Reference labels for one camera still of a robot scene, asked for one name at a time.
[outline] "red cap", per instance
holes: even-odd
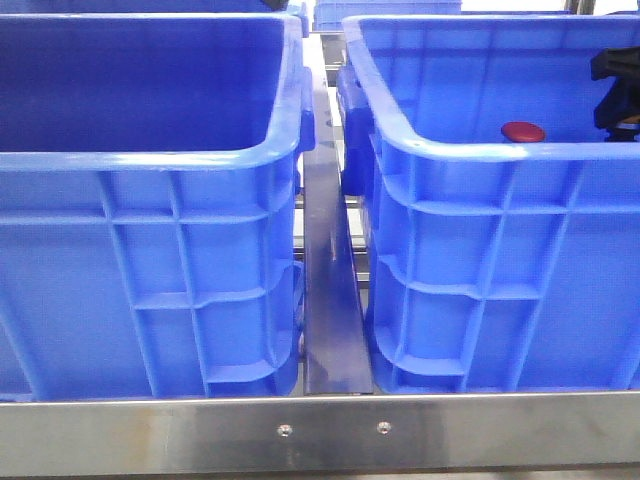
[[[508,122],[502,126],[502,134],[515,143],[542,142],[547,134],[535,123]]]

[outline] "plastic crate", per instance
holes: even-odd
[[[300,22],[0,15],[0,43],[0,398],[288,393]]]
[[[462,0],[318,0],[314,11],[315,31],[342,30],[342,19],[352,15],[453,14],[460,13]]]
[[[262,0],[2,0],[0,13],[273,13]],[[284,13],[300,18],[309,35],[307,4],[289,0]]]
[[[601,49],[640,43],[640,22],[344,23],[355,75],[338,86],[364,177],[379,385],[640,387],[640,145],[603,143],[593,109],[611,81],[590,75]],[[548,140],[501,143],[511,120]]]

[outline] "bolt head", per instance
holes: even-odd
[[[377,430],[380,435],[387,435],[393,426],[389,422],[378,423]]]
[[[288,437],[293,433],[293,428],[291,425],[283,424],[278,427],[277,432],[280,437]]]

